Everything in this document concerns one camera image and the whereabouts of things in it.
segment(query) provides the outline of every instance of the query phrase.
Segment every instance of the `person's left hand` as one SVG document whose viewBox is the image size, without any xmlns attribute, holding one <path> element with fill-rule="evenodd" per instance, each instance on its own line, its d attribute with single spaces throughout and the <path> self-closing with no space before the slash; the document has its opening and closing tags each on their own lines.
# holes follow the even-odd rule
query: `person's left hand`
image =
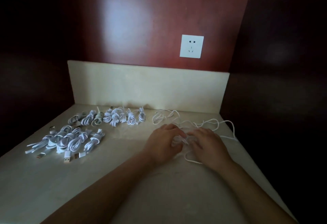
<svg viewBox="0 0 327 224">
<path fill-rule="evenodd" d="M 182 151 L 183 144 L 171 146 L 173 138 L 178 135 L 186 138 L 186 134 L 176 125 L 162 125 L 152 132 L 142 152 L 150 156 L 156 164 L 163 164 Z"/>
</svg>

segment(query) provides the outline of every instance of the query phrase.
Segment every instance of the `dark wooden side panel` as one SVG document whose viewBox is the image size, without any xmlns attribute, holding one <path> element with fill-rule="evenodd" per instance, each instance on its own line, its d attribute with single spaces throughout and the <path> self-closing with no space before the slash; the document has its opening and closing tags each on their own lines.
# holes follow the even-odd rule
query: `dark wooden side panel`
<svg viewBox="0 0 327 224">
<path fill-rule="evenodd" d="M 325 1 L 248 0 L 220 111 L 302 223 L 313 223 L 318 211 Z"/>
<path fill-rule="evenodd" d="M 85 44 L 79 60 L 228 71 L 247 0 L 61 0 Z M 202 35 L 201 59 L 180 58 L 182 34 Z"/>
<path fill-rule="evenodd" d="M 59 13 L 56 0 L 1 0 L 0 156 L 74 104 Z"/>
</svg>

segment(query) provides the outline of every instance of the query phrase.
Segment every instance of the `hand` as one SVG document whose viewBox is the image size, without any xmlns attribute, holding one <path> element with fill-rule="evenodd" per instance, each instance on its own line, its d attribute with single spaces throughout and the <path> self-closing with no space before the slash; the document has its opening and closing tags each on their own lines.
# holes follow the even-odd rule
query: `hand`
<svg viewBox="0 0 327 224">
<path fill-rule="evenodd" d="M 221 172 L 224 167 L 233 162 L 225 144 L 212 130 L 200 127 L 187 134 L 198 139 L 199 144 L 192 142 L 191 145 L 196 157 L 207 167 Z"/>
<path fill-rule="evenodd" d="M 173 138 L 178 135 L 186 138 L 186 134 L 176 125 L 162 125 L 152 132 L 142 152 L 149 155 L 156 164 L 163 164 L 182 151 L 182 144 L 171 146 Z"/>
</svg>

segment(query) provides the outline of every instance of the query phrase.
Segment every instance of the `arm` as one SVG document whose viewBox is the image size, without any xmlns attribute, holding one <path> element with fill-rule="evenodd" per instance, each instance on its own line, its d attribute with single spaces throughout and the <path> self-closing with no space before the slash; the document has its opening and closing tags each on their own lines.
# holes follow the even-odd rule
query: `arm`
<svg viewBox="0 0 327 224">
<path fill-rule="evenodd" d="M 197 158 L 219 173 L 238 198 L 251 223 L 296 223 L 266 192 L 235 163 L 221 138 L 210 129 L 199 128 L 188 133 L 199 144 L 192 143 Z"/>
<path fill-rule="evenodd" d="M 143 176 L 182 150 L 182 145 L 171 146 L 172 139 L 177 135 L 186 137 L 173 124 L 154 130 L 140 153 L 73 197 L 42 223 L 108 222 Z"/>
</svg>

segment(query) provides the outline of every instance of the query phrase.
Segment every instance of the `outlet plate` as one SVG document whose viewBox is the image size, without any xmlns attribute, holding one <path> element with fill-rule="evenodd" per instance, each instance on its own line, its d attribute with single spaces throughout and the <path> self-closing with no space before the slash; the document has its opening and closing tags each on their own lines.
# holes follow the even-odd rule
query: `outlet plate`
<svg viewBox="0 0 327 224">
<path fill-rule="evenodd" d="M 182 35 L 180 57 L 196 58 L 201 57 L 204 36 Z"/>
</svg>

